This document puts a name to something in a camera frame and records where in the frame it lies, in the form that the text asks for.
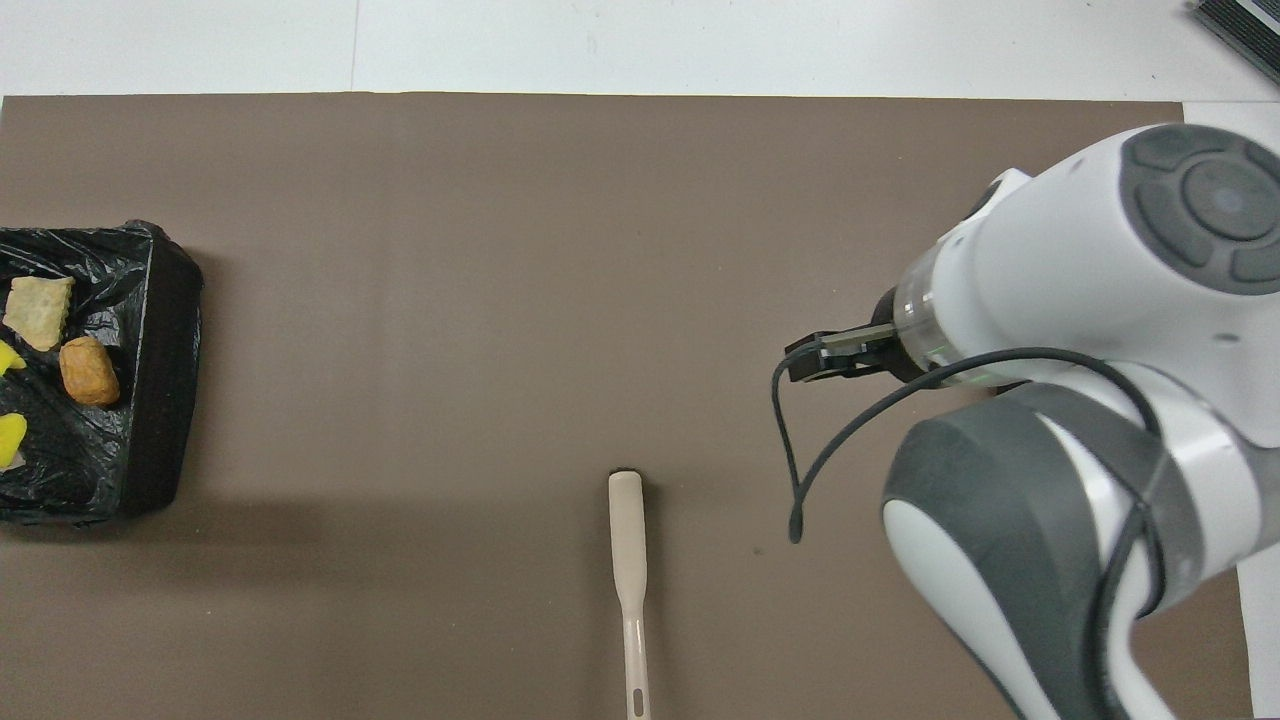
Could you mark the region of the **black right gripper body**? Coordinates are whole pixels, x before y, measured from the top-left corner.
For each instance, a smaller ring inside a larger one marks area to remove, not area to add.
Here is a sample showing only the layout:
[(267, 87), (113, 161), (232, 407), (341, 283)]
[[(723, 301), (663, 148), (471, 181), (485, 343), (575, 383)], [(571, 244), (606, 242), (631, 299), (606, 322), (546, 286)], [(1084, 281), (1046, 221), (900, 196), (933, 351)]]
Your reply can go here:
[(785, 374), (792, 383), (892, 373), (897, 332), (890, 323), (846, 331), (818, 331), (785, 348)]

